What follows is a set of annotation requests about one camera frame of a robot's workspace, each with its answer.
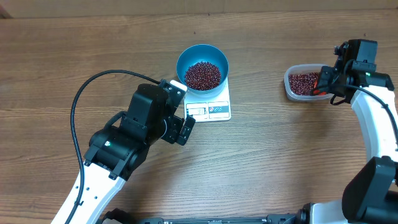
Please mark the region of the red measuring scoop blue handle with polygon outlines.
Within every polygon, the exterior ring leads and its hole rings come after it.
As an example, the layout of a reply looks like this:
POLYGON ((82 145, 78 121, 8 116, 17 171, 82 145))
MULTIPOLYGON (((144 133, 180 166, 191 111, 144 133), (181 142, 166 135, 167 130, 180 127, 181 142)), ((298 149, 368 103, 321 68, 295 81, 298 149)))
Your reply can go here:
POLYGON ((314 83, 314 87, 313 87, 313 90, 311 91, 311 95, 312 95, 312 96, 317 96, 317 95, 325 95, 325 94, 326 94, 325 91, 321 91, 321 90, 319 89, 319 80, 317 80, 317 81, 314 83))

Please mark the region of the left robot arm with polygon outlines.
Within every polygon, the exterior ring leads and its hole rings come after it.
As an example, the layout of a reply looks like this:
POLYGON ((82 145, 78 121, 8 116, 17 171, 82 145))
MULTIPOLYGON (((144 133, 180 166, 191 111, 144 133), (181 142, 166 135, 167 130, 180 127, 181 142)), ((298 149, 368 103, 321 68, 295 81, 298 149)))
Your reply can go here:
POLYGON ((175 80, 140 84, 127 111, 92 135, 79 172, 54 223, 96 223, 158 139, 185 145, 195 119, 175 112, 188 88, 175 80))

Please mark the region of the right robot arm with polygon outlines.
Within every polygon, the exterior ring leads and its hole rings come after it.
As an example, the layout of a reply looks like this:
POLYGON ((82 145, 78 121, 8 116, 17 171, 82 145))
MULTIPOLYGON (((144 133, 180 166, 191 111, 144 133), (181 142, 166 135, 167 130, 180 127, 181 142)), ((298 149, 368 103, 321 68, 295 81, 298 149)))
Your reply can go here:
POLYGON ((367 163, 345 187, 341 200, 308 203, 284 223, 397 223, 397 110, 390 76, 376 70, 377 42, 351 39, 336 46, 334 66, 323 66, 306 95, 288 90, 291 100, 331 95, 331 105, 351 105, 366 148, 367 163))

